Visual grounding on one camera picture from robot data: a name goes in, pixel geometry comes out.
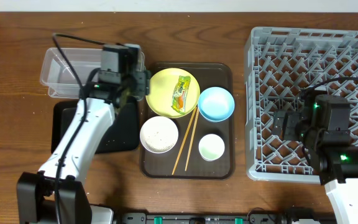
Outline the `white bowl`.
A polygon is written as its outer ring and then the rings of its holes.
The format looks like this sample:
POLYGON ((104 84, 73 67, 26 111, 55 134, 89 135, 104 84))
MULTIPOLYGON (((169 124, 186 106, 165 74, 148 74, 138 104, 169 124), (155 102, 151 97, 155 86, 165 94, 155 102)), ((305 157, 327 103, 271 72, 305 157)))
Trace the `white bowl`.
POLYGON ((151 153, 162 154, 171 150, 178 141, 178 128, 169 118, 154 116, 140 129, 140 142, 151 153))

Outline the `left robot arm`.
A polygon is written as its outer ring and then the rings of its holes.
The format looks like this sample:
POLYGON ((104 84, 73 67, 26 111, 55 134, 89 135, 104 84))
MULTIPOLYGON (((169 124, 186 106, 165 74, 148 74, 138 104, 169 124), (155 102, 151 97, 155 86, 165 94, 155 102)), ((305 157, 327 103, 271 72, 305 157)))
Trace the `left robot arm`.
POLYGON ((150 92, 150 72, 136 44, 104 45, 101 66, 80 85, 76 113, 49 159, 17 182, 20 223, 112 223, 114 212, 92 205, 83 187, 97 148, 129 99, 150 92))

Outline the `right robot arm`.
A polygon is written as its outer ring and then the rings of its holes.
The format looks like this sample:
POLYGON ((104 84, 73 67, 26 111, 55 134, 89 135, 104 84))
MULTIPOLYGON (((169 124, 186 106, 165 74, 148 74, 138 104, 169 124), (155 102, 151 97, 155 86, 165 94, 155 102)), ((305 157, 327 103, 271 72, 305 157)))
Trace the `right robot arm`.
POLYGON ((301 143, 337 223, 358 223, 358 147, 351 144, 350 112, 350 103, 341 96, 315 95, 302 110, 278 110, 273 117, 274 135, 301 143))

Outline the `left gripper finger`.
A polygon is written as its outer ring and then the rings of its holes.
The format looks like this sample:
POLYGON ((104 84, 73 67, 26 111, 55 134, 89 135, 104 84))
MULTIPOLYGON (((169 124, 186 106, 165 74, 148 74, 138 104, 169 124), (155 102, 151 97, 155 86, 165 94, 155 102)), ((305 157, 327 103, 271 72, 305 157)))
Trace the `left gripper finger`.
POLYGON ((127 98, 131 96, 129 88, 121 88, 114 95, 114 107, 119 109, 126 105, 127 98))
POLYGON ((144 70, 135 73, 136 88, 134 91, 134 98, 136 100, 142 100, 145 96, 150 93, 150 78, 151 72, 144 70))

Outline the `small pale green cup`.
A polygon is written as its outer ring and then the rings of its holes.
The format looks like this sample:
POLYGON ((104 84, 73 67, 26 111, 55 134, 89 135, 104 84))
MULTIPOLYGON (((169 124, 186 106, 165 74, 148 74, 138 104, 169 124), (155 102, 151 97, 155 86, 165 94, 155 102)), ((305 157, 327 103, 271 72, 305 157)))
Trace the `small pale green cup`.
POLYGON ((207 134, 199 141, 198 149, 204 160, 215 161, 224 154, 225 143, 217 134, 207 134))

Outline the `light blue bowl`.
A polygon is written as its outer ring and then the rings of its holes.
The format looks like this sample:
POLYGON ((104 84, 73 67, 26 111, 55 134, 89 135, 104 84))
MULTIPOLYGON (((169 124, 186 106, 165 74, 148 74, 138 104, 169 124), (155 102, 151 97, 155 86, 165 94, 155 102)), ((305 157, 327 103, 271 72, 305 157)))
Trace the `light blue bowl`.
POLYGON ((200 94, 198 109, 207 121, 213 123, 225 121, 234 112, 234 97, 224 88, 217 86, 210 87, 200 94))

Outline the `yellow plate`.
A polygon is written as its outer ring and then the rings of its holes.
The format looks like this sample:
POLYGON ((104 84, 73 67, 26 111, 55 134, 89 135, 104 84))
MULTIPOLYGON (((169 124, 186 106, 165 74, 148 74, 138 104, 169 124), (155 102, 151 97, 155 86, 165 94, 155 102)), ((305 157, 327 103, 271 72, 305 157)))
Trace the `yellow plate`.
POLYGON ((197 106, 200 96, 200 85, 197 79, 186 70, 180 68, 166 68, 150 79, 150 94, 146 96, 149 108, 160 116, 180 118, 197 106), (190 86, 186 96, 185 114, 177 113, 172 109, 172 95, 179 76, 191 77, 190 86))

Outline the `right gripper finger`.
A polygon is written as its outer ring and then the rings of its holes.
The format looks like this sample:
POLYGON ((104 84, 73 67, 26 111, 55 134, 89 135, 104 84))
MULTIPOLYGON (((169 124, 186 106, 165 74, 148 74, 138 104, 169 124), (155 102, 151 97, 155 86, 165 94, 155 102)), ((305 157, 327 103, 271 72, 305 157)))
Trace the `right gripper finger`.
POLYGON ((272 128, 272 134, 276 136, 280 136, 282 133, 282 129, 284 127, 284 120, 286 111, 284 110, 278 110, 275 111, 273 114, 273 128, 272 128))
POLYGON ((283 123, 283 139, 288 141, 297 141, 298 134, 296 126, 300 121, 300 113, 289 111, 285 113, 283 123))

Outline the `green snack wrapper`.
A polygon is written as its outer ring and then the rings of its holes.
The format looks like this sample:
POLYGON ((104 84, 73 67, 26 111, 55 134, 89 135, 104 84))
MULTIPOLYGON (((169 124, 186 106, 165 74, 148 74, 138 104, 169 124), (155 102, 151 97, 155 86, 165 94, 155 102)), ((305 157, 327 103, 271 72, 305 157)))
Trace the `green snack wrapper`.
POLYGON ((177 113, 185 114, 186 96, 190 86, 191 77, 179 76, 172 95, 172 109, 177 113))

